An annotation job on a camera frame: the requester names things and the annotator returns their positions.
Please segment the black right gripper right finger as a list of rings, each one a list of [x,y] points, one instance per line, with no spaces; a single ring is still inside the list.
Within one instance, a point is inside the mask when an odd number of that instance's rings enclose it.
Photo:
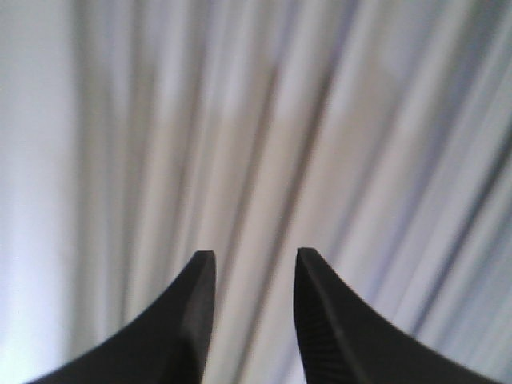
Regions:
[[[308,383],[489,383],[364,302],[314,248],[298,249],[294,324]]]

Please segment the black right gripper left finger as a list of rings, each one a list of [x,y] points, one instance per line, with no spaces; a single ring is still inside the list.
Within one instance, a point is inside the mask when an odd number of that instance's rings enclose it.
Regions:
[[[200,383],[214,322],[214,252],[194,253],[130,324],[39,383]]]

